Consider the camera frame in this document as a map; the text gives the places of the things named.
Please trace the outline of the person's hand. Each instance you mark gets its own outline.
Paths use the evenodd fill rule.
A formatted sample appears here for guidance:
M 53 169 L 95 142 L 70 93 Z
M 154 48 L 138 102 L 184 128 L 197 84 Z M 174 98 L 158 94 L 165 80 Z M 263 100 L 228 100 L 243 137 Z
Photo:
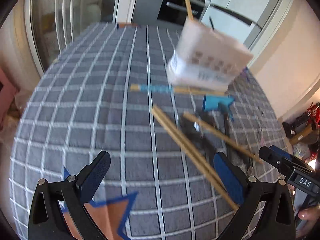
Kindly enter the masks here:
M 301 231 L 309 232 L 319 219 L 319 204 L 299 211 L 298 218 L 306 221 L 306 224 L 301 228 Z

